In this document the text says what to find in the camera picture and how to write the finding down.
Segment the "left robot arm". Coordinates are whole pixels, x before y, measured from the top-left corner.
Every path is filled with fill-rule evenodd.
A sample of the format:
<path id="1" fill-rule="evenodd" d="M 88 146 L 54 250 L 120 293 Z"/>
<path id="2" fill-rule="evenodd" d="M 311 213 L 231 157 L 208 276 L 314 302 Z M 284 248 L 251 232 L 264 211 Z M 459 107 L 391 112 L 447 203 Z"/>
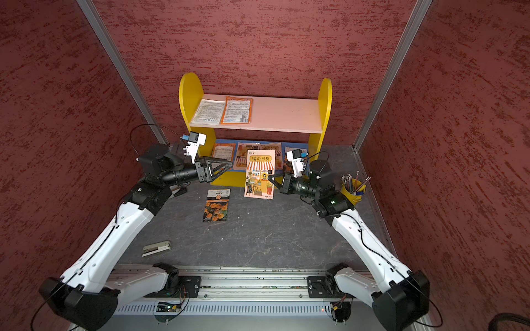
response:
<path id="1" fill-rule="evenodd" d="M 187 295 L 179 270 L 167 263 L 156 263 L 115 285 L 108 284 L 108 277 L 134 238 L 172 197 L 173 186 L 210 183 L 233 165 L 225 159 L 198 157 L 197 150 L 197 143 L 185 147 L 190 163 L 164 144 L 155 144 L 138 157 L 144 176 L 120 202 L 109 225 L 61 277 L 41 284 L 39 293 L 56 315 L 84 330 L 99 330 L 117 309 L 146 295 Z"/>

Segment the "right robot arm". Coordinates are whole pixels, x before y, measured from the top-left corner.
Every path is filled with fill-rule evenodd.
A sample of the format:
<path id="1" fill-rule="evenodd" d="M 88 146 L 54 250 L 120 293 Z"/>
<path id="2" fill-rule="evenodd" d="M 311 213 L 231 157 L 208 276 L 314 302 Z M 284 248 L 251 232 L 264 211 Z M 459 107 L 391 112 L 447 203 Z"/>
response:
<path id="1" fill-rule="evenodd" d="M 307 175 L 294 170 L 282 174 L 280 181 L 276 175 L 267 179 L 282 194 L 308 198 L 317 216 L 356 251 L 370 277 L 348 266 L 336 266 L 329 274 L 340 292 L 371 307 L 385 330 L 404 330 L 434 306 L 426 275 L 421 271 L 412 272 L 371 232 L 349 196 L 336 188 L 328 161 L 310 162 Z"/>

